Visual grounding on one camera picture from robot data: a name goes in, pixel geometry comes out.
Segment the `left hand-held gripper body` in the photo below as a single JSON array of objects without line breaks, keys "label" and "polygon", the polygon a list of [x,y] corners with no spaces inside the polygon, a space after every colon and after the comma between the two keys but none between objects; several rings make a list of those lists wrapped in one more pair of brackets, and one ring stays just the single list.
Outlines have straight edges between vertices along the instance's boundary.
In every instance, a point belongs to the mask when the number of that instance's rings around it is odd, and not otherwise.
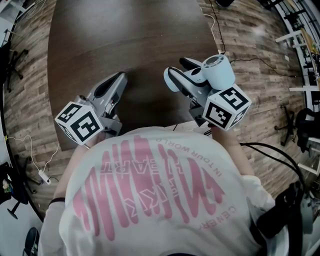
[{"label": "left hand-held gripper body", "polygon": [[110,114],[105,112],[103,115],[97,115],[92,100],[78,95],[75,101],[69,102],[57,115],[55,122],[68,138],[83,146],[100,132],[105,132],[111,137],[119,134],[122,123],[114,108]]}]

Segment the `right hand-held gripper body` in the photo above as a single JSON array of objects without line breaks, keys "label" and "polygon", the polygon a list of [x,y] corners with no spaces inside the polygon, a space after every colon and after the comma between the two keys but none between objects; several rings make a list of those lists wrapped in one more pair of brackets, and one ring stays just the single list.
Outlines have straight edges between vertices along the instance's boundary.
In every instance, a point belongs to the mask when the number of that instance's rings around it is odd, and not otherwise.
[{"label": "right hand-held gripper body", "polygon": [[250,98],[236,85],[230,88],[200,95],[204,104],[192,101],[189,113],[200,127],[208,122],[222,130],[229,130],[238,124],[252,104]]}]

